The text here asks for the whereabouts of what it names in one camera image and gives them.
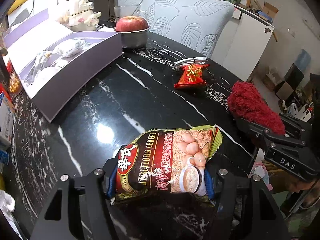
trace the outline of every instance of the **silver bowl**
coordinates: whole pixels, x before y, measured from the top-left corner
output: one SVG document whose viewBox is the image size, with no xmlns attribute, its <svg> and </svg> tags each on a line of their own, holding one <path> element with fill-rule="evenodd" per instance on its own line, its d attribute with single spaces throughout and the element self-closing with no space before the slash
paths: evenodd
<svg viewBox="0 0 320 240">
<path fill-rule="evenodd" d="M 150 26 L 147 29 L 135 32 L 120 32 L 121 43 L 123 48 L 136 49 L 143 47 L 148 42 L 148 32 Z"/>
</svg>

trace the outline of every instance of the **black marble table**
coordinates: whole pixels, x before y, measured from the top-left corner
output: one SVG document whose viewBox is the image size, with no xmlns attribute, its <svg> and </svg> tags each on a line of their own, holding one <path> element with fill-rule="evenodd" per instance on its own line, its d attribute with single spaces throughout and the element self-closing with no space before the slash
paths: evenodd
<svg viewBox="0 0 320 240">
<path fill-rule="evenodd" d="M 24 91 L 20 93 L 12 161 L 4 175 L 8 192 L 16 200 L 14 215 L 26 236 L 62 174 L 79 177 L 102 167 L 122 144 L 149 129 L 217 124 L 252 152 L 253 145 L 239 134 L 227 108 L 227 96 L 239 80 L 235 75 L 210 61 L 203 73 L 205 87 L 173 88 L 182 74 L 174 62 L 199 56 L 150 33 L 146 48 L 125 51 L 81 88 L 52 123 Z M 211 161 L 239 176 L 246 176 L 252 166 L 252 157 L 227 136 Z M 182 194 L 113 205 L 110 213 L 120 239 L 201 239 L 212 208 Z M 91 239 L 86 215 L 81 219 L 85 239 Z"/>
</svg>

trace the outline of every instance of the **metal bolt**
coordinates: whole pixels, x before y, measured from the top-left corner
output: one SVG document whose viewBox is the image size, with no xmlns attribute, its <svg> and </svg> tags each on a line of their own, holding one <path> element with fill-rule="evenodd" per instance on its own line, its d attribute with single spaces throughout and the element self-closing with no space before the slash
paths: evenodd
<svg viewBox="0 0 320 240">
<path fill-rule="evenodd" d="M 219 173 L 220 173 L 221 175 L 227 175 L 227 174 L 228 174 L 228 171 L 227 171 L 226 169 L 220 169 L 220 170 L 219 170 Z"/>
<path fill-rule="evenodd" d="M 95 169 L 93 173 L 98 176 L 103 173 L 103 170 L 98 168 L 98 169 Z"/>
<path fill-rule="evenodd" d="M 69 179 L 69 176 L 67 174 L 64 174 L 60 177 L 61 181 L 66 181 L 67 179 Z"/>
<path fill-rule="evenodd" d="M 257 174 L 254 174 L 252 176 L 252 178 L 253 178 L 254 181 L 260 181 L 260 179 L 261 179 L 261 177 L 259 175 L 257 175 Z"/>
</svg>

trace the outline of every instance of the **clear glass mug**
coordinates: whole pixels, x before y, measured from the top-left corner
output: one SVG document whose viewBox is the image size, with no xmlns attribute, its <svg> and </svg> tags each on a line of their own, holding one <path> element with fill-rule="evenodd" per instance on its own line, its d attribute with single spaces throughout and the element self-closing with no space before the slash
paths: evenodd
<svg viewBox="0 0 320 240">
<path fill-rule="evenodd" d="M 147 15 L 145 11 L 140 10 L 140 5 L 125 5 L 125 6 L 115 6 L 115 16 L 116 22 L 122 17 L 126 16 L 139 16 L 145 18 Z"/>
</svg>

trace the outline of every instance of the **apple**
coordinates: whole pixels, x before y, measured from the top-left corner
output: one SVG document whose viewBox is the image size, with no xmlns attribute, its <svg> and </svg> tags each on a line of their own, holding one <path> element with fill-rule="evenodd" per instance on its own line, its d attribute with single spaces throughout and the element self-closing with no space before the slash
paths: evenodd
<svg viewBox="0 0 320 240">
<path fill-rule="evenodd" d="M 126 16 L 121 18 L 116 24 L 116 32 L 135 32 L 148 28 L 148 22 L 142 17 Z"/>
</svg>

